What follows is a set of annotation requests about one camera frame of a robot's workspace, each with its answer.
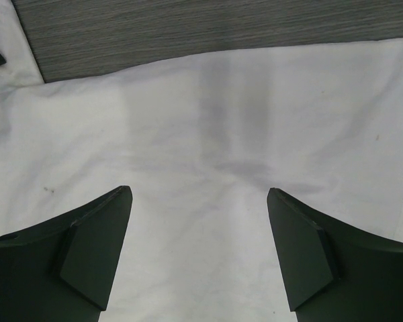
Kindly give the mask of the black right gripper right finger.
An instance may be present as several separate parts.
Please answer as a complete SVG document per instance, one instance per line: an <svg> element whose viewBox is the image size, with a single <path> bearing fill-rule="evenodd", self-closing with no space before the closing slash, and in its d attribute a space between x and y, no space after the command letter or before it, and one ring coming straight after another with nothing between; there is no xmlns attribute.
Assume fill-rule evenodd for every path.
<svg viewBox="0 0 403 322"><path fill-rule="evenodd" d="M272 188L267 207L290 311L298 321L403 321L403 243Z"/></svg>

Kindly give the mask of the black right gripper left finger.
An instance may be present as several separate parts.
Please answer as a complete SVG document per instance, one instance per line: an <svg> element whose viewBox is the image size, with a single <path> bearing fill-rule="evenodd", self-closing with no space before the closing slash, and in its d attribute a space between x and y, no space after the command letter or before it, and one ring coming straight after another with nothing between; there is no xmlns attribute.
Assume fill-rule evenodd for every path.
<svg viewBox="0 0 403 322"><path fill-rule="evenodd" d="M132 207L119 186L0 236L0 321L98 321L107 309Z"/></svg>

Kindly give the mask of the white t shirt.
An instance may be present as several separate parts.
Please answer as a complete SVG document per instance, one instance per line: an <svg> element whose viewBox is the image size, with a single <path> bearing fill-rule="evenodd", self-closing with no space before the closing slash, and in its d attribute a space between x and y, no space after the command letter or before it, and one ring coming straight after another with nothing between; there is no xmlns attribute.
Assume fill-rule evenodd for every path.
<svg viewBox="0 0 403 322"><path fill-rule="evenodd" d="M102 321L294 321L272 187L403 242L403 38L46 84L0 1L0 52L0 235L132 189Z"/></svg>

